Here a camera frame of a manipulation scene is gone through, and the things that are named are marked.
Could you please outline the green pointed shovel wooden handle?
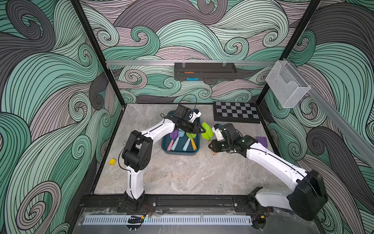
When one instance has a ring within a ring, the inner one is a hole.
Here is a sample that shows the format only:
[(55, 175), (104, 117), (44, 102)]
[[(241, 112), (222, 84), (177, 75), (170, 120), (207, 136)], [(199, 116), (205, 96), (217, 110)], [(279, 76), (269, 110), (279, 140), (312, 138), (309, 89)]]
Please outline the green pointed shovel wooden handle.
[(205, 130), (205, 132), (202, 133), (201, 136), (204, 139), (206, 139), (208, 141), (208, 143), (210, 144), (211, 140), (213, 138), (213, 131), (212, 131), (211, 127), (206, 122), (202, 123), (202, 127)]

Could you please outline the light blue shovel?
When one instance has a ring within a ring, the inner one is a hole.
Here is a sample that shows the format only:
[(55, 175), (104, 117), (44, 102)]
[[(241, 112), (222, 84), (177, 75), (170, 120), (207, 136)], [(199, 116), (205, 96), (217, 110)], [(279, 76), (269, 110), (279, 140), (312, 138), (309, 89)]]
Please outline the light blue shovel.
[(186, 141), (186, 143), (185, 143), (185, 145), (183, 147), (183, 151), (187, 151), (188, 146), (189, 146), (190, 141), (191, 141), (191, 134), (190, 133), (186, 133), (186, 136), (188, 137), (188, 139), (187, 139), (187, 141)]
[(173, 145), (172, 145), (172, 147), (171, 147), (171, 151), (174, 151), (174, 150), (176, 149), (176, 146), (177, 146), (177, 144), (178, 144), (178, 142), (179, 142), (179, 139), (180, 139), (181, 137), (183, 137), (184, 135), (185, 135), (185, 132), (182, 131), (182, 130), (179, 130), (178, 137), (177, 137), (177, 139), (174, 141), (174, 143), (173, 143)]

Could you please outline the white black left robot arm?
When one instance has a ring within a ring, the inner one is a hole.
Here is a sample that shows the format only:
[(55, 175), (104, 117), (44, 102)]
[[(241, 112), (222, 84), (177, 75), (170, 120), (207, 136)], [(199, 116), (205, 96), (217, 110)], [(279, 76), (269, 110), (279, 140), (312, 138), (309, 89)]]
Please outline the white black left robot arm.
[(204, 133), (206, 129), (199, 119), (191, 122), (168, 118), (148, 130), (132, 131), (121, 154), (128, 173), (128, 199), (136, 204), (143, 200), (144, 170), (151, 161), (155, 143), (161, 141), (162, 150), (168, 154), (193, 156), (199, 149), (200, 135)]

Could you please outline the teal plastic storage box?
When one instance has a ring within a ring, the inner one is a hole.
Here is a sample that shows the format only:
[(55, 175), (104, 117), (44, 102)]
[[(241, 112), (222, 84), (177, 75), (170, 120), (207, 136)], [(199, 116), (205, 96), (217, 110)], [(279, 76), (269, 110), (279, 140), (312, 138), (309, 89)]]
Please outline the teal plastic storage box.
[[(168, 112), (167, 114), (167, 120), (165, 121), (165, 123), (167, 123), (167, 134), (163, 136), (162, 138), (162, 142), (161, 142), (161, 147), (162, 149), (167, 153), (167, 154), (171, 154), (171, 155), (181, 155), (181, 156), (193, 156), (197, 153), (197, 151), (199, 150), (199, 147), (200, 147), (200, 137), (199, 137), (199, 134), (196, 134), (196, 138), (194, 139), (195, 141), (195, 144), (197, 146), (197, 150), (194, 151), (193, 148), (192, 148), (192, 145), (191, 145), (191, 142), (188, 146), (188, 149), (187, 151), (183, 151), (183, 147), (188, 139), (188, 137), (186, 136), (186, 132), (185, 132), (185, 135), (183, 137), (181, 137), (179, 139), (179, 142), (176, 146), (176, 149), (174, 151), (167, 151), (167, 148), (168, 148), (168, 145), (171, 141), (171, 138), (169, 137), (169, 134), (171, 132), (173, 132), (174, 130), (180, 130), (180, 129), (176, 129), (175, 128), (175, 123), (177, 121), (180, 121), (180, 120), (184, 120), (184, 119), (179, 119), (177, 117), (174, 116), (174, 112), (175, 111), (170, 111)], [(200, 122), (200, 118), (197, 118), (195, 120), (195, 122), (198, 122), (199, 124), (201, 124)]]

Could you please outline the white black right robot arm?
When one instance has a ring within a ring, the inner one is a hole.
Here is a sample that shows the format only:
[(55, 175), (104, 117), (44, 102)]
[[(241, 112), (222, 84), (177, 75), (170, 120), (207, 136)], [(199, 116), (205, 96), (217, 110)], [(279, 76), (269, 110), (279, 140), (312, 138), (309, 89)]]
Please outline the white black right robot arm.
[(237, 153), (256, 162), (280, 179), (287, 190), (267, 190), (257, 187), (248, 195), (249, 208), (259, 211), (265, 207), (289, 210), (304, 220), (312, 221), (328, 201), (322, 175), (307, 171), (268, 150), (257, 139), (242, 135), (233, 124), (216, 124), (212, 128), (215, 139), (208, 147), (215, 153)]

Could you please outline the green round shovel wooden handle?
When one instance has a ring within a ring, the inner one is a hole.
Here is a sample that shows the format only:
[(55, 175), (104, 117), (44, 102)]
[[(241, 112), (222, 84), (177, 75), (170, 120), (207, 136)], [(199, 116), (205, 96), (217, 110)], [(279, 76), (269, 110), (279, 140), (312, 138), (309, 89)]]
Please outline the green round shovel wooden handle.
[(196, 138), (196, 134), (187, 133), (187, 136), (188, 136), (188, 138), (191, 141), (191, 145), (192, 145), (193, 150), (196, 151), (197, 150), (197, 146), (196, 146), (195, 141), (194, 141), (194, 139)]

